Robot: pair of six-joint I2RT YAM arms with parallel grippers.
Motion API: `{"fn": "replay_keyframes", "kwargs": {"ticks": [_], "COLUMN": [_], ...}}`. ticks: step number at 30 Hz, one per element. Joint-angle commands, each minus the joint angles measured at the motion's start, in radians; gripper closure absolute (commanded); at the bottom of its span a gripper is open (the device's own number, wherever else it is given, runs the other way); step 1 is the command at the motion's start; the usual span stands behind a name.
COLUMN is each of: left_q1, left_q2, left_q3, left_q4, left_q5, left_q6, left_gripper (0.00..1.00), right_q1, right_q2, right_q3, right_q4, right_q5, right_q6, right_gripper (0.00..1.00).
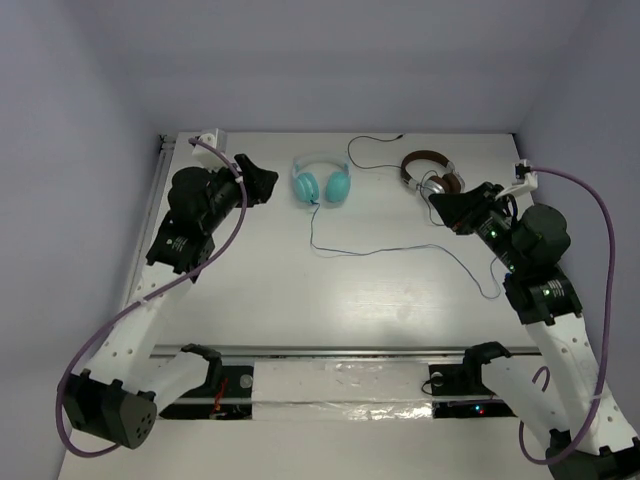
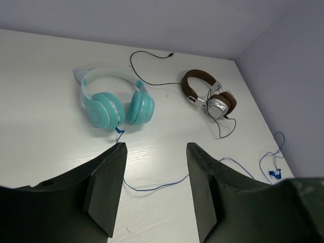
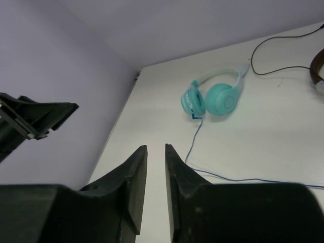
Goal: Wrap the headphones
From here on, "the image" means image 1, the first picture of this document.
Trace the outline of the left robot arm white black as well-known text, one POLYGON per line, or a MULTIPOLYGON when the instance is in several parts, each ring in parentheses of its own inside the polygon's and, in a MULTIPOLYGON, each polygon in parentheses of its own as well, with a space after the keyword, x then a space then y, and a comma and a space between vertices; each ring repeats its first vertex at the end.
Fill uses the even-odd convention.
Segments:
POLYGON ((238 154, 217 170, 186 167, 171 179, 168 210, 146 255, 137 296, 91 339, 99 347, 79 373, 67 368, 56 397, 56 419, 109 442, 138 448, 158 414, 181 396, 216 394, 224 386, 222 359, 190 343, 165 365, 147 362, 174 310, 200 272, 219 258, 213 233, 234 210, 266 203, 279 179, 238 154))

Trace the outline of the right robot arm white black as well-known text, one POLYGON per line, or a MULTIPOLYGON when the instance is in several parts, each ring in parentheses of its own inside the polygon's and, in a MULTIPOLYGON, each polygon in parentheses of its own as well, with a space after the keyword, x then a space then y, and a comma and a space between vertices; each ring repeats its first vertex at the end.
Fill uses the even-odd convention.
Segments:
POLYGON ((540 462, 555 479, 638 475, 639 435, 600 378, 605 361, 593 353, 582 305, 558 265, 571 243, 564 216, 546 205, 519 213, 511 192, 489 182, 467 193, 438 191, 429 201, 446 227, 477 235, 506 267, 506 297, 558 396, 529 381, 497 341, 466 349, 458 364, 432 367, 431 394, 497 397, 539 442, 540 462))

